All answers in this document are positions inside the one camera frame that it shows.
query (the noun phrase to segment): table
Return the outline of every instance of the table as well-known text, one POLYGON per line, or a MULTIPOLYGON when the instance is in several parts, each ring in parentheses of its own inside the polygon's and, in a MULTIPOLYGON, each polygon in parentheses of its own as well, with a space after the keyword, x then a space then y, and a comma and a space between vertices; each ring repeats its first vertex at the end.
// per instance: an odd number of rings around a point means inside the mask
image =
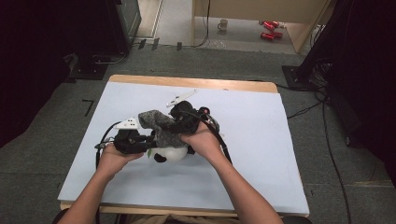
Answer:
MULTIPOLYGON (((110 124, 131 115, 136 118, 153 106, 165 113, 170 110, 166 103, 192 88, 198 92, 188 101, 211 109, 241 175, 280 215, 308 216, 286 114, 274 83, 122 75, 107 82, 58 197, 61 208, 72 204, 94 173, 93 146, 110 124), (256 110, 248 111, 253 105, 256 110)), ((150 130, 139 132, 148 134, 150 130)), ((236 217, 219 177, 199 155, 173 163, 157 163, 146 156, 130 162, 107 185, 100 211, 236 217)))
MULTIPOLYGON (((282 21, 287 23, 288 33, 296 52, 300 52, 305 41, 319 24, 323 15, 329 13, 332 0, 212 0, 210 15, 213 18, 282 21)), ((209 0, 193 0, 192 33, 195 19, 207 15, 209 0)))

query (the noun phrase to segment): red object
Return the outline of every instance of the red object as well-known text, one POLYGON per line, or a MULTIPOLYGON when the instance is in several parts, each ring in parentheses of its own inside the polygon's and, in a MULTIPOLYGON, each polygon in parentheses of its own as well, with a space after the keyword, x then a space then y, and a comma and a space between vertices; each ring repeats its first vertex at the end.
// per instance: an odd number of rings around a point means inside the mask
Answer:
POLYGON ((282 38, 283 34, 280 32, 272 32, 271 35, 274 36, 274 38, 282 38))
POLYGON ((274 39, 274 36, 273 36, 272 34, 267 34, 267 33, 265 33, 265 32, 262 32, 261 38, 267 39, 267 40, 273 40, 273 39, 274 39))
POLYGON ((277 21, 268 21, 270 22, 275 28, 279 27, 279 22, 277 21))
POLYGON ((269 21, 263 22, 262 25, 271 32, 273 32, 275 30, 275 26, 273 24, 271 24, 271 22, 269 22, 269 21))

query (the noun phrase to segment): forearm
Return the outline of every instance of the forearm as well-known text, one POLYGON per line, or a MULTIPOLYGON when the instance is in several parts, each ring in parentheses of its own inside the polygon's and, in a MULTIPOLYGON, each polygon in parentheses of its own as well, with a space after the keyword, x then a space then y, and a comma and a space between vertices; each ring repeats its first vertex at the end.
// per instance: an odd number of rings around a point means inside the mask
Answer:
POLYGON ((59 223, 92 224, 94 215, 110 179, 103 175, 94 174, 59 223))
POLYGON ((209 162, 219 174, 242 223, 282 223, 271 204, 223 156, 209 162))

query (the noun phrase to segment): person's right hand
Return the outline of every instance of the person's right hand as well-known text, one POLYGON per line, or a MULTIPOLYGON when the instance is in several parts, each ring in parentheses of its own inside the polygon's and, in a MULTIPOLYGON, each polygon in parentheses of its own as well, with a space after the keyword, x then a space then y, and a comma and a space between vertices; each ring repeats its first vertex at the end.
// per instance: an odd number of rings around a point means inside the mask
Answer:
POLYGON ((194 151, 209 161, 218 156, 224 156, 218 139, 202 122, 199 123, 198 129, 194 134, 181 134, 180 139, 192 146, 194 151))

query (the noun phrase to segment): person's left hand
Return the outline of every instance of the person's left hand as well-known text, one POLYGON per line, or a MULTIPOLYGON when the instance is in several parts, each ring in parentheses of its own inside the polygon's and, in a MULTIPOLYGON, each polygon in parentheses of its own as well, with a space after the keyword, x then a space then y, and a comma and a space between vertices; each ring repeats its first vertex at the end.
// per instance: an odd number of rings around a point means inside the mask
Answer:
POLYGON ((102 157, 99 161, 96 173, 104 175, 108 180, 111 180, 129 161, 139 159, 143 154, 144 153, 125 155, 117 151, 112 143, 107 144, 102 152, 102 157))

